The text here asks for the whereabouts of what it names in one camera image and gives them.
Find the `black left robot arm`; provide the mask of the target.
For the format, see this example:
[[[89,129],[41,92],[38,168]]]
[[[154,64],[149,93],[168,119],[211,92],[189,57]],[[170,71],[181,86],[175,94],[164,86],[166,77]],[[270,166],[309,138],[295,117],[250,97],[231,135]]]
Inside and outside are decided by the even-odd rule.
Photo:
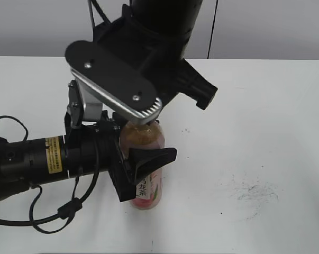
[[[176,160],[175,148],[135,149],[127,158],[119,144],[126,123],[117,114],[73,129],[65,116],[66,135],[9,143],[0,138],[0,201],[42,185],[107,171],[120,202],[136,197],[136,186],[157,169]]]

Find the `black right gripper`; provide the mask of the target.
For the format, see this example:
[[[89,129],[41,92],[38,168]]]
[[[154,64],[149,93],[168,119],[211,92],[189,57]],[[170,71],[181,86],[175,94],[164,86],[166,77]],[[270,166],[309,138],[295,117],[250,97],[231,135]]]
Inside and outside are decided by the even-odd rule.
[[[184,58],[191,28],[169,34],[146,28],[134,18],[119,18],[95,26],[94,42],[130,64],[150,81],[167,105],[178,93],[196,101],[204,110],[214,98],[217,88],[198,73]]]

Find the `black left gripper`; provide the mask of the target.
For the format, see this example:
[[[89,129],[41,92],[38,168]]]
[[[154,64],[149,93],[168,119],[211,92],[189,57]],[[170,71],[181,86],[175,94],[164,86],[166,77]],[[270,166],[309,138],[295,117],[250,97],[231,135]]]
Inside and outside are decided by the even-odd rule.
[[[136,185],[144,178],[176,160],[176,148],[129,150],[129,163],[124,160],[119,145],[121,128],[127,120],[117,113],[101,118],[93,125],[71,125],[72,117],[66,113],[64,167],[70,177],[93,175],[92,182],[80,198],[84,202],[93,192],[100,172],[107,171],[120,202],[135,198]]]

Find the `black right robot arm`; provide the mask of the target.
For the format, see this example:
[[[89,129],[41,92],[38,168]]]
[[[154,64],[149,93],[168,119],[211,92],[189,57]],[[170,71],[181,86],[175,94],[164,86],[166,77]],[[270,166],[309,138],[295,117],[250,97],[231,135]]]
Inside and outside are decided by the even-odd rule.
[[[93,24],[99,46],[130,65],[148,80],[167,105],[178,93],[205,110],[217,87],[184,58],[202,1],[130,1],[121,17],[110,21],[97,1],[88,1],[90,14],[103,19]]]

